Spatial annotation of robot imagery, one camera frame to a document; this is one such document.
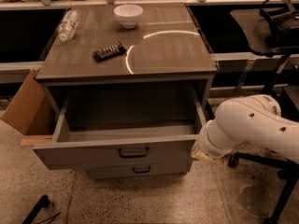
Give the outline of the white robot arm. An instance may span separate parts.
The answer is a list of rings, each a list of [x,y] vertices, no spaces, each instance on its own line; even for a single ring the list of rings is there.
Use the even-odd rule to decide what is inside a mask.
[[[201,128],[192,146],[192,157],[220,159],[245,142],[299,163],[299,123],[281,117],[278,102],[265,94],[222,102],[215,118]]]

